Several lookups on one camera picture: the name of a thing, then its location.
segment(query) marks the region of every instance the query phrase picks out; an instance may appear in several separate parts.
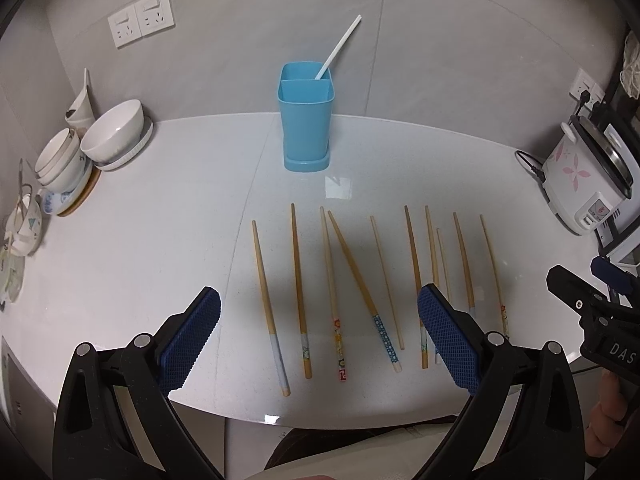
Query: electrical outlet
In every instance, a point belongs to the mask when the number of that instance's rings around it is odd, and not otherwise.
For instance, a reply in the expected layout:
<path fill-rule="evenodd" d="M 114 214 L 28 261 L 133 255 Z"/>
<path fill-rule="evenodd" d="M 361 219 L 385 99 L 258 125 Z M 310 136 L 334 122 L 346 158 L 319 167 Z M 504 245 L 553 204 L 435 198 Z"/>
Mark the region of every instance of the electrical outlet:
<path fill-rule="evenodd" d="M 142 37 L 136 17 L 136 9 L 133 5 L 112 14 L 107 20 L 113 36 L 113 43 L 117 47 Z"/>
<path fill-rule="evenodd" d="M 593 110 L 593 105 L 604 99 L 604 90 L 598 86 L 595 79 L 587 74 L 583 69 L 579 69 L 575 76 L 574 83 L 571 85 L 569 95 L 580 101 L 580 94 L 588 90 L 591 94 L 591 98 L 584 105 L 587 110 Z"/>
<path fill-rule="evenodd" d="M 174 24 L 169 0 L 140 0 L 134 4 L 143 36 Z"/>

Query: blue and white plate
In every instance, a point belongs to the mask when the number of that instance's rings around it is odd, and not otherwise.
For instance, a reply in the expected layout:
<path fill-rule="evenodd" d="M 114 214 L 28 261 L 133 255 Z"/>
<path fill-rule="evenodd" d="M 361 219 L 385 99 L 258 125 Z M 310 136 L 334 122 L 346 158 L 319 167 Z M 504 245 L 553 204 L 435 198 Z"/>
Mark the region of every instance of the blue and white plate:
<path fill-rule="evenodd" d="M 87 157 L 84 164 L 84 173 L 78 185 L 71 191 L 65 191 L 64 193 L 53 193 L 52 191 L 46 191 L 42 196 L 42 211 L 48 215 L 57 215 L 66 211 L 71 207 L 73 202 L 80 196 L 82 190 L 86 187 L 86 183 L 89 182 L 91 176 L 91 170 L 94 165 L 89 157 Z"/>

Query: wooden chopstick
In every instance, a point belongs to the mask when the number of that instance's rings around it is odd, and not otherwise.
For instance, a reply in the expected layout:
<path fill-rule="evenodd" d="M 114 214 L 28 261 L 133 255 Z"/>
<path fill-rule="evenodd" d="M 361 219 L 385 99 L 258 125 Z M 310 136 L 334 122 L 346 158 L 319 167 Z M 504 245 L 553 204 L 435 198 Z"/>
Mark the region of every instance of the wooden chopstick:
<path fill-rule="evenodd" d="M 340 316 L 338 315 L 338 297 L 335 291 L 334 260 L 331 254 L 329 242 L 329 229 L 326 225 L 324 207 L 320 208 L 322 223 L 322 241 L 324 242 L 324 262 L 326 264 L 326 277 L 329 282 L 329 300 L 331 301 L 331 316 L 334 318 L 335 353 L 338 357 L 338 377 L 341 381 L 347 380 L 347 368 L 344 361 L 344 349 L 342 348 L 342 332 L 340 330 Z"/>
<path fill-rule="evenodd" d="M 498 267 L 495 263 L 494 246 L 489 238 L 489 233 L 486 230 L 486 224 L 484 223 L 484 216 L 480 215 L 480 221 L 482 223 L 482 230 L 484 231 L 484 238 L 486 239 L 486 245 L 489 248 L 489 257 L 491 258 L 491 266 L 494 268 L 495 288 L 498 291 L 498 305 L 500 306 L 500 318 L 502 319 L 502 332 L 504 336 L 509 338 L 509 321 L 507 320 L 507 307 L 502 300 L 502 288 L 500 287 L 500 278 L 498 276 Z"/>
<path fill-rule="evenodd" d="M 276 363 L 278 372 L 278 380 L 282 394 L 288 397 L 291 393 L 289 389 L 289 381 L 284 370 L 284 362 L 282 361 L 282 352 L 280 351 L 280 343 L 278 342 L 278 333 L 276 332 L 276 323 L 273 320 L 273 311 L 271 310 L 271 300 L 269 298 L 269 289 L 267 288 L 267 277 L 264 273 L 264 263 L 262 262 L 262 251 L 260 250 L 260 240 L 258 239 L 258 227 L 255 220 L 251 225 L 254 229 L 254 247 L 255 247 L 255 263 L 258 266 L 258 279 L 260 279 L 260 292 L 262 294 L 262 306 L 264 307 L 264 315 L 267 318 L 267 329 L 271 338 L 271 351 L 273 352 L 273 360 Z"/>
<path fill-rule="evenodd" d="M 382 244 L 380 243 L 380 233 L 378 232 L 378 225 L 376 224 L 376 219 L 373 215 L 369 217 L 371 220 L 371 226 L 373 227 L 373 235 L 376 238 L 376 246 L 378 247 L 378 256 L 380 256 L 380 266 L 382 266 L 382 274 L 385 277 L 385 285 L 386 285 L 386 294 L 389 296 L 389 304 L 391 305 L 391 314 L 394 317 L 394 324 L 396 325 L 396 333 L 398 334 L 398 342 L 400 344 L 400 349 L 404 350 L 404 339 L 402 338 L 402 330 L 400 329 L 400 324 L 398 323 L 398 314 L 396 313 L 396 306 L 394 305 L 394 300 L 391 295 L 391 286 L 389 285 L 389 277 L 386 273 L 385 259 L 382 255 Z"/>
<path fill-rule="evenodd" d="M 418 251 L 415 249 L 414 229 L 411 227 L 411 217 L 409 216 L 409 208 L 404 206 L 404 215 L 406 216 L 406 228 L 409 232 L 409 247 L 411 248 L 411 260 L 414 263 L 414 280 L 415 280 L 415 299 L 417 302 L 420 290 L 422 289 L 422 280 L 420 279 L 420 266 L 418 265 Z M 429 368 L 429 349 L 427 345 L 427 329 L 425 329 L 420 319 L 420 354 L 422 356 L 422 369 Z"/>
<path fill-rule="evenodd" d="M 438 235 L 438 245 L 440 246 L 440 256 L 442 256 L 442 269 L 444 270 L 444 282 L 447 286 L 447 299 L 451 301 L 451 286 L 449 285 L 449 268 L 447 267 L 447 257 L 444 252 L 444 241 L 442 240 L 442 232 L 436 229 Z"/>
<path fill-rule="evenodd" d="M 389 356 L 389 359 L 391 360 L 391 364 L 393 365 L 394 370 L 396 372 L 401 372 L 402 366 L 400 365 L 400 361 L 398 360 L 398 356 L 396 355 L 396 351 L 394 350 L 393 343 L 391 342 L 391 339 L 386 333 L 385 326 L 383 325 L 382 320 L 378 315 L 378 310 L 376 309 L 376 305 L 373 303 L 373 298 L 371 297 L 371 294 L 369 293 L 369 289 L 367 288 L 367 285 L 364 282 L 362 274 L 358 269 L 356 260 L 353 257 L 353 254 L 351 254 L 351 250 L 347 245 L 347 241 L 344 239 L 344 236 L 342 236 L 342 233 L 340 232 L 340 228 L 338 227 L 338 223 L 335 221 L 334 215 L 331 213 L 331 211 L 327 211 L 327 213 L 329 215 L 329 220 L 331 220 L 331 223 L 334 226 L 335 233 L 338 236 L 338 241 L 340 242 L 340 246 L 342 247 L 342 252 L 344 253 L 344 257 L 347 259 L 347 263 L 349 264 L 349 268 L 351 269 L 353 278 L 356 280 L 356 284 L 360 289 L 362 298 L 364 299 L 364 302 L 367 305 L 367 308 L 369 309 L 369 313 L 373 318 L 373 323 L 375 323 L 376 329 L 380 334 L 380 339 L 382 339 L 382 343 L 385 345 L 386 354 Z"/>
<path fill-rule="evenodd" d="M 429 206 L 424 206 L 424 213 L 427 217 L 427 234 L 429 235 L 429 254 L 431 255 L 431 276 L 433 278 L 433 285 L 440 288 L 440 274 L 438 272 L 438 253 L 436 251 L 436 240 L 433 235 L 433 226 L 431 225 L 431 214 L 429 213 Z M 436 355 L 434 360 L 436 364 L 440 362 L 440 352 L 436 348 Z"/>
<path fill-rule="evenodd" d="M 471 283 L 471 270 L 469 269 L 469 260 L 466 257 L 465 241 L 462 237 L 462 229 L 458 221 L 458 214 L 453 213 L 453 221 L 456 223 L 456 232 L 458 233 L 458 243 L 460 244 L 460 256 L 462 257 L 462 271 L 465 274 L 466 300 L 469 304 L 469 314 L 476 318 L 476 298 L 474 297 L 474 286 Z"/>
<path fill-rule="evenodd" d="M 311 356 L 309 354 L 309 338 L 306 334 L 305 298 L 302 294 L 302 272 L 300 271 L 300 246 L 298 245 L 298 224 L 296 223 L 296 206 L 291 204 L 291 233 L 293 238 L 293 268 L 296 275 L 296 297 L 298 300 L 298 321 L 300 322 L 300 341 L 302 342 L 302 363 L 305 377 L 311 378 Z"/>

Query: blue patterned chopstick handle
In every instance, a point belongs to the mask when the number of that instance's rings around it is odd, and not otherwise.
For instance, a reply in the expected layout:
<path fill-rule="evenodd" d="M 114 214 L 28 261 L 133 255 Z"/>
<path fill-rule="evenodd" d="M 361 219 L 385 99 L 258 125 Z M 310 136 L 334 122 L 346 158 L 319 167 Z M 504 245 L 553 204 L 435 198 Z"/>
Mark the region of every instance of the blue patterned chopstick handle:
<path fill-rule="evenodd" d="M 394 350 L 394 346 L 391 344 L 391 339 L 389 339 L 389 336 L 386 333 L 385 326 L 382 324 L 380 316 L 376 314 L 373 317 L 373 322 L 376 324 L 376 328 L 378 329 L 378 333 L 380 334 L 380 339 L 382 339 L 382 342 L 385 345 L 386 353 L 389 355 L 389 359 L 391 359 L 392 363 L 399 362 L 396 351 Z"/>

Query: white table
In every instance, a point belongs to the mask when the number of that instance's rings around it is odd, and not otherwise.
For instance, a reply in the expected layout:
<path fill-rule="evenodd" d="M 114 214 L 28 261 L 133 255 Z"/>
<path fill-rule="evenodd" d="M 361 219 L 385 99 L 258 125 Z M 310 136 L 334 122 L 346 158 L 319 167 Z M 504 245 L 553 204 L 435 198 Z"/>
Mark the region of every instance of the white table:
<path fill-rule="evenodd" d="M 277 114 L 166 121 L 132 163 L 101 176 L 68 218 L 53 218 L 28 258 L 17 304 L 0 316 L 2 335 L 57 403 L 78 343 L 126 345 L 182 312 L 204 285 L 223 313 L 178 402 L 220 415 L 298 428 L 405 424 L 447 415 L 466 401 L 443 364 L 420 366 L 414 276 L 403 206 L 412 213 L 423 283 L 431 281 L 424 206 L 445 238 L 451 303 L 466 309 L 452 212 L 470 258 L 478 321 L 500 330 L 494 277 L 479 213 L 492 234 L 511 341 L 560 342 L 578 355 L 578 317 L 548 293 L 561 264 L 590 278 L 595 237 L 572 235 L 549 211 L 513 150 L 436 128 L 334 117 L 332 162 L 320 173 L 282 165 Z M 313 378 L 304 378 L 292 268 L 290 203 L 296 203 Z M 402 363 L 394 372 L 346 265 L 330 236 L 348 380 L 340 383 L 322 254 L 319 207 L 334 212 Z M 382 236 L 406 349 L 400 351 L 369 215 Z M 258 224 L 266 274 L 291 389 L 278 386 L 260 300 L 251 220 Z M 442 289 L 444 279 L 440 269 Z"/>

